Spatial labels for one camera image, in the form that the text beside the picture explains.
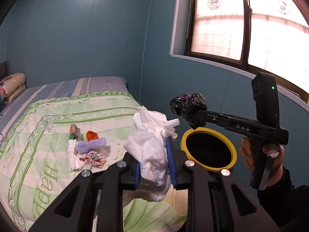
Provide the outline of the black sleeved forearm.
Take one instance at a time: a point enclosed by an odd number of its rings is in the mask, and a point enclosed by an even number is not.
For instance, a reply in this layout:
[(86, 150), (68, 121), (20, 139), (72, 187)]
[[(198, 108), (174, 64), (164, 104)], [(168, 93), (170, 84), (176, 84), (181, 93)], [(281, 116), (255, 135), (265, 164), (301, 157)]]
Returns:
[(283, 168), (276, 184), (257, 191), (257, 197), (281, 231), (308, 231), (308, 186), (296, 188), (288, 169)]

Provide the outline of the person's right hand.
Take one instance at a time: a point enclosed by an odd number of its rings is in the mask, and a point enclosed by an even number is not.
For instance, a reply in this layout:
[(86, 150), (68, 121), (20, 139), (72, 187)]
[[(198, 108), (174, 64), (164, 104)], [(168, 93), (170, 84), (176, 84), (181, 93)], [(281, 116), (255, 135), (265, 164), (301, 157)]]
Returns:
[[(267, 181), (267, 186), (275, 185), (283, 175), (284, 148), (280, 145), (269, 144), (263, 147), (263, 152), (273, 158), (272, 169)], [(255, 159), (250, 139), (248, 137), (241, 139), (240, 154), (244, 158), (244, 164), (250, 171), (255, 169)]]

